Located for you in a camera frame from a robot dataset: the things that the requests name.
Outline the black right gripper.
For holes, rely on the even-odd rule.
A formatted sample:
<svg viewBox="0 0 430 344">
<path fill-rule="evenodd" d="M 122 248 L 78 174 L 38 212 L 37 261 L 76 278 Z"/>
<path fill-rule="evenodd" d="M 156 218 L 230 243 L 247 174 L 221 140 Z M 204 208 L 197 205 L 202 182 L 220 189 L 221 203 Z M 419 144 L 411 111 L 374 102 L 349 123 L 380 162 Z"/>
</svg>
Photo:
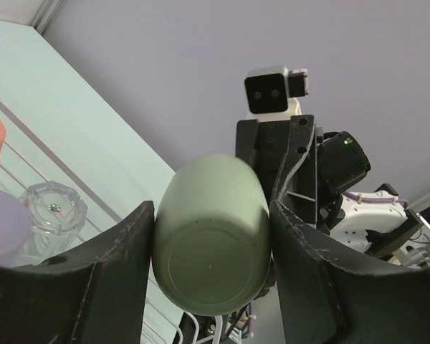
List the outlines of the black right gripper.
<svg viewBox="0 0 430 344">
<path fill-rule="evenodd" d="M 314 115 L 236 124 L 235 156 L 256 173 L 267 204 L 279 201 L 303 222 L 317 224 Z"/>
</svg>

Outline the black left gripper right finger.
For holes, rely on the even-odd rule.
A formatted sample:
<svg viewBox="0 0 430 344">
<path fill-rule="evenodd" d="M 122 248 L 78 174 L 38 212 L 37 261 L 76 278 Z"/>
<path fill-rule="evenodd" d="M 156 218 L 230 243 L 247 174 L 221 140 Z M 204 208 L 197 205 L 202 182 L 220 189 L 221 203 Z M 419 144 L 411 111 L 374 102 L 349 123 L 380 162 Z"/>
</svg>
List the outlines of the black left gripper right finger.
<svg viewBox="0 0 430 344">
<path fill-rule="evenodd" d="M 270 208 L 287 343 L 430 343 L 430 267 L 361 254 Z"/>
</svg>

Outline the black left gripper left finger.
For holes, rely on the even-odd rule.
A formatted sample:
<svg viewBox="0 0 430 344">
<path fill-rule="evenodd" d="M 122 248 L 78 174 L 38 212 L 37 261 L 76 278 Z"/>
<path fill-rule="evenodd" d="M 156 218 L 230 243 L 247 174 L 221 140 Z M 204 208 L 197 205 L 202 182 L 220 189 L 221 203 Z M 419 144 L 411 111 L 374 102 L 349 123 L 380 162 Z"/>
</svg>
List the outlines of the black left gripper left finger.
<svg viewBox="0 0 430 344">
<path fill-rule="evenodd" d="M 152 201 L 41 264 L 0 267 L 0 343 L 139 343 Z"/>
</svg>

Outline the lavender plastic cup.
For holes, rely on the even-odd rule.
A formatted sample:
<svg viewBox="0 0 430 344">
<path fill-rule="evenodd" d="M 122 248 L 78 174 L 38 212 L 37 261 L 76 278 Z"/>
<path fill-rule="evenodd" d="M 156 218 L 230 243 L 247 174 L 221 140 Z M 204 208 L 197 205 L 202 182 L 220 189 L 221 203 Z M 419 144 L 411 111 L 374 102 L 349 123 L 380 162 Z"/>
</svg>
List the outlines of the lavender plastic cup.
<svg viewBox="0 0 430 344">
<path fill-rule="evenodd" d="M 29 210 L 14 196 L 0 191 L 0 266 L 13 267 L 32 228 Z"/>
</svg>

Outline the light green plastic cup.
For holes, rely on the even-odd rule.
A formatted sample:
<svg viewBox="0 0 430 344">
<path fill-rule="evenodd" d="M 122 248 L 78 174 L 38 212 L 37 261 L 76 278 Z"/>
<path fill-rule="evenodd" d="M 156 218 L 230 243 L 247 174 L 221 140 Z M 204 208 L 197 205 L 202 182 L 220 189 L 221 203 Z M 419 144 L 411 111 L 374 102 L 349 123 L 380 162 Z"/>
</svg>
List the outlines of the light green plastic cup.
<svg viewBox="0 0 430 344">
<path fill-rule="evenodd" d="M 156 212 L 152 265 L 163 294 L 196 315 L 252 301 L 271 257 L 269 207 L 254 170 L 225 154 L 180 168 Z"/>
</svg>

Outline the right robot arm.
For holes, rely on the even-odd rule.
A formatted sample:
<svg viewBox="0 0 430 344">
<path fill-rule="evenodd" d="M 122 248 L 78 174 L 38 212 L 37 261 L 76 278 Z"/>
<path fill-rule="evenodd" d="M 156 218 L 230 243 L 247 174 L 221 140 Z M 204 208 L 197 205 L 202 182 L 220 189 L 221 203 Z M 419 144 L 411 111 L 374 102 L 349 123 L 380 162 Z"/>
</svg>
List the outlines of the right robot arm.
<svg viewBox="0 0 430 344">
<path fill-rule="evenodd" d="M 362 254 L 387 261 L 423 224 L 388 184 L 351 192 L 371 169 L 367 155 L 350 133 L 324 133 L 312 115 L 239 121 L 235 155 L 254 169 L 268 204 Z"/>
</svg>

